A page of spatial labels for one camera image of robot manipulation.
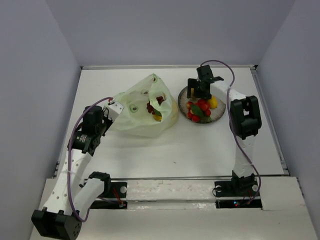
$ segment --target green leaf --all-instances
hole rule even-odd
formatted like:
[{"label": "green leaf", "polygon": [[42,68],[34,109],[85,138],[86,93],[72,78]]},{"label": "green leaf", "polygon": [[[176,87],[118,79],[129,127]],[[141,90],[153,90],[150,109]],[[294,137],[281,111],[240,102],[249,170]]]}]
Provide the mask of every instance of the green leaf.
[{"label": "green leaf", "polygon": [[154,108],[153,111],[155,115],[162,116],[161,112],[159,112],[157,109]]},{"label": "green leaf", "polygon": [[198,107],[197,105],[195,104],[192,104],[191,106],[191,110],[192,112],[197,115],[198,117],[200,118],[203,118],[205,115],[204,115],[204,112],[200,109],[200,107]]},{"label": "green leaf", "polygon": [[211,118],[210,116],[205,116],[205,117],[203,118],[203,121],[204,121],[205,123],[211,122],[211,120],[212,120],[212,118]]}]

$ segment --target plate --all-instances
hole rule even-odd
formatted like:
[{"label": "plate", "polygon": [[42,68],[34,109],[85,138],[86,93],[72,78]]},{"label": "plate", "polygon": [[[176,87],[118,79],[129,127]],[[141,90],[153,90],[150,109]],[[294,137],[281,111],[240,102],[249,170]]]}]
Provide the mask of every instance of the plate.
[{"label": "plate", "polygon": [[[188,108],[187,108],[187,102],[193,102],[196,103],[199,98],[187,98],[187,90],[188,90],[188,86],[186,86],[184,89],[181,90],[181,92],[179,93],[178,96],[178,106],[180,111],[182,112],[182,114],[187,117],[187,113],[189,112]],[[209,124],[209,123],[213,123],[217,120],[219,120],[223,114],[226,111],[226,104],[221,101],[219,98],[216,97],[216,100],[218,102],[218,105],[215,109],[210,109],[211,111],[211,115],[209,120],[201,120],[199,122],[197,122],[198,124]]]}]

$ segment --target red wire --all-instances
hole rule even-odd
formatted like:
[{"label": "red wire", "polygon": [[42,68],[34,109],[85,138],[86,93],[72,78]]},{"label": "red wire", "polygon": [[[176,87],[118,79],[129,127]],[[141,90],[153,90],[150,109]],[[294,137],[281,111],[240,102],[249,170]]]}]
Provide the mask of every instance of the red wire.
[{"label": "red wire", "polygon": [[115,195],[116,199],[118,200],[118,202],[119,202],[120,204],[123,204],[123,201],[120,199],[120,197],[119,197],[116,189],[113,188],[112,191],[113,191],[113,194]]}]

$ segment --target yellow pepper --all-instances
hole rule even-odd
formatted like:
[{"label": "yellow pepper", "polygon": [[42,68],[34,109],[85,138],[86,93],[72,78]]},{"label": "yellow pepper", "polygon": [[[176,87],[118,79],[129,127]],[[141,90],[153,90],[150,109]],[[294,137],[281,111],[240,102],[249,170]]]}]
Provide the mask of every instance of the yellow pepper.
[{"label": "yellow pepper", "polygon": [[162,116],[158,116],[158,115],[152,115],[153,116],[153,118],[154,118],[154,120],[156,120],[156,121],[158,121],[158,122],[161,122],[161,120],[162,120]]},{"label": "yellow pepper", "polygon": [[218,107],[218,101],[215,96],[212,95],[211,99],[208,100],[211,109],[216,109]]}]

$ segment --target cable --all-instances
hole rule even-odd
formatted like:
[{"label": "cable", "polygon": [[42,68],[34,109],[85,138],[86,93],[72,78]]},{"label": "cable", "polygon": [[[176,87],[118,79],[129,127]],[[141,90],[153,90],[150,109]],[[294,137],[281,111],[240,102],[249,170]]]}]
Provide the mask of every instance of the cable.
[{"label": "cable", "polygon": [[216,63],[220,63],[220,64],[223,64],[225,65],[232,73],[232,82],[230,83],[229,85],[229,88],[226,92],[226,109],[227,109],[227,112],[228,112],[228,116],[229,116],[229,121],[230,121],[230,128],[231,128],[231,132],[232,132],[232,135],[233,135],[233,138],[234,138],[234,141],[236,143],[236,145],[238,146],[238,148],[240,149],[240,151],[242,152],[242,154],[244,155],[245,159],[248,161],[248,163],[252,166],[253,170],[255,171],[258,179],[259,179],[259,184],[258,184],[258,189],[257,191],[255,192],[254,196],[249,199],[247,202],[244,203],[244,205],[247,205],[249,203],[251,203],[259,194],[260,192],[260,188],[261,188],[261,176],[258,172],[258,170],[256,169],[255,165],[253,164],[253,162],[251,161],[251,159],[249,158],[249,156],[245,153],[245,151],[241,148],[240,146],[240,143],[238,142],[238,139],[237,139],[237,135],[236,135],[236,131],[235,131],[235,128],[234,128],[234,123],[232,121],[232,117],[231,117],[231,112],[230,112],[230,90],[231,90],[231,87],[232,85],[235,83],[235,73],[234,71],[232,70],[232,68],[224,63],[223,61],[220,61],[220,60],[207,60],[207,61],[204,61],[203,63],[200,64],[200,66],[202,66],[203,64],[206,64],[206,63],[210,63],[210,62],[216,62]]},{"label": "cable", "polygon": [[99,197],[99,196],[97,197],[97,199],[100,199],[100,200],[102,200],[106,203],[109,203],[109,204],[118,204],[119,203],[118,201],[107,200],[107,199],[105,199],[103,197]]},{"label": "cable", "polygon": [[89,112],[94,106],[96,106],[97,104],[105,101],[105,100],[109,100],[109,99],[112,99],[112,97],[105,97],[105,98],[102,98],[101,100],[95,102],[94,104],[92,104],[90,107],[88,107],[82,114],[81,116],[79,117],[79,119],[76,121],[74,127],[73,127],[73,130],[71,132],[71,137],[70,137],[70,140],[69,140],[69,143],[68,143],[68,166],[67,166],[67,169],[68,169],[68,172],[67,172],[67,181],[66,181],[66,184],[67,184],[67,192],[68,192],[68,200],[70,202],[70,207],[72,209],[72,212],[74,214],[74,216],[76,217],[76,219],[78,219],[80,222],[84,223],[85,221],[87,221],[88,219],[88,215],[89,215],[89,211],[90,211],[90,208],[88,209],[88,211],[86,212],[86,216],[85,216],[85,219],[82,219],[78,212],[76,211],[76,208],[75,208],[75,205],[74,205],[74,202],[73,202],[73,199],[72,199],[72,195],[71,195],[71,154],[72,154],[72,144],[73,144],[73,139],[74,139],[74,135],[75,135],[75,132],[77,130],[77,127],[80,123],[80,121],[82,120],[82,118],[87,114],[87,112]]},{"label": "cable", "polygon": [[244,202],[244,200],[245,200],[246,196],[247,196],[247,194],[244,194],[244,196],[243,196],[243,198],[242,198],[242,200],[241,200],[240,204],[242,204],[242,203]]},{"label": "cable", "polygon": [[117,190],[115,188],[112,189],[113,194],[115,195],[116,199],[118,200],[119,205],[124,204],[124,202],[120,199]]},{"label": "cable", "polygon": [[215,196],[217,198],[217,195],[214,194],[214,191],[217,192],[217,188],[216,187],[214,189],[212,189],[212,194],[213,194],[213,196]]},{"label": "cable", "polygon": [[102,109],[103,114],[105,114],[105,112],[106,112],[107,110],[108,110],[108,113],[107,113],[107,115],[106,115],[106,118],[109,117],[109,108],[104,107],[104,108]]}]

